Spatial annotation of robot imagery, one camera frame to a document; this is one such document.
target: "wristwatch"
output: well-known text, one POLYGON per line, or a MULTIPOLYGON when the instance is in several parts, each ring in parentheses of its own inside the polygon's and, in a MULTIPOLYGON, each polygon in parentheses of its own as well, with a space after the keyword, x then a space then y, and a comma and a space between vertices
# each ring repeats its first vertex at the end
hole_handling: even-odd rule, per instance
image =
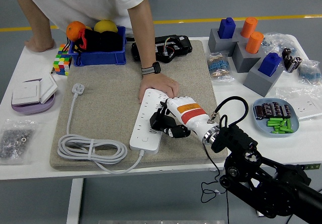
POLYGON ((142 70, 142 74, 151 74, 151 73, 159 74, 161 72, 160 63, 156 61, 152 64, 152 67, 141 68, 141 70, 142 70))

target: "person's arm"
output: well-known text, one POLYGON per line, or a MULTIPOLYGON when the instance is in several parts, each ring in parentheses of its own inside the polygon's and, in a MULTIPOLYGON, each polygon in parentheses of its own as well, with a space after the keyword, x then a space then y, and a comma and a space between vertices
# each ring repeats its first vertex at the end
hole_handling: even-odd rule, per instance
MULTIPOLYGON (((155 59, 155 35, 152 13, 148 0, 143 0, 139 5, 128 9, 134 39, 139 50, 142 68, 151 67, 155 59)), ((144 92, 148 88, 154 88, 166 93, 170 98, 176 97, 179 92, 179 84, 164 75, 146 74, 143 76, 140 91, 139 102, 142 102, 144 92)))
POLYGON ((49 19, 32 0, 17 1, 33 32, 31 39, 25 41, 27 48, 34 52, 43 52, 54 47, 49 19))

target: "purple dish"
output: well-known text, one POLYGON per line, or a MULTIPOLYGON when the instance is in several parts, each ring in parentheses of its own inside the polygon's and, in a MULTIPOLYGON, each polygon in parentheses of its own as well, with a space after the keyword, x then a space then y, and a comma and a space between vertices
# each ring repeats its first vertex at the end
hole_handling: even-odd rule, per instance
MULTIPOLYGON (((41 79, 35 79, 35 80, 31 80, 29 82, 40 81, 40 80, 41 79)), ((55 94, 53 94, 47 100, 47 102, 45 102, 44 104, 41 104, 40 102, 39 103, 33 103, 33 104, 26 104, 26 105, 18 105, 18 106, 14 106, 14 105, 11 104, 11 107, 16 112, 20 112, 20 113, 25 114, 25 115, 30 115, 30 114, 40 113, 40 112, 44 112, 44 111, 48 110, 49 108, 52 107, 54 102, 55 102, 55 94)))

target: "person's hand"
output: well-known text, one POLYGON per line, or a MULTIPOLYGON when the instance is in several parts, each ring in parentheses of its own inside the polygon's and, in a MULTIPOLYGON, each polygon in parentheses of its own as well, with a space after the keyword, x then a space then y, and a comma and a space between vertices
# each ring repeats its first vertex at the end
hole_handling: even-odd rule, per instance
POLYGON ((140 104, 142 103, 145 90, 148 88, 154 88, 154 89, 160 90, 166 93, 168 97, 173 98, 178 95, 179 83, 162 73, 145 74, 143 76, 143 79, 140 85, 140 91, 139 91, 140 104))

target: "white cable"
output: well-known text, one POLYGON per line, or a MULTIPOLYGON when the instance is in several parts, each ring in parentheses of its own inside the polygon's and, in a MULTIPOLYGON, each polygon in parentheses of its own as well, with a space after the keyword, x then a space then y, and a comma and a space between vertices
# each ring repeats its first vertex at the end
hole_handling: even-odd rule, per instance
POLYGON ((127 155, 127 147, 123 143, 110 139, 92 139, 77 134, 69 133, 70 121, 74 109, 74 104, 78 95, 81 95, 83 93, 84 88, 85 87, 83 85, 78 83, 75 84, 72 88, 74 97, 70 107, 69 118, 67 122, 67 134, 61 137, 58 141, 57 152, 59 156, 70 160, 93 161, 98 167, 110 174, 124 174, 133 170, 141 161, 144 155, 144 150, 140 150, 139 158, 129 169, 123 171, 111 171, 106 169, 102 164, 113 165, 123 160, 127 155), (110 156, 102 156, 95 154, 95 148, 102 145, 107 145, 112 148, 115 148, 116 152, 110 156))

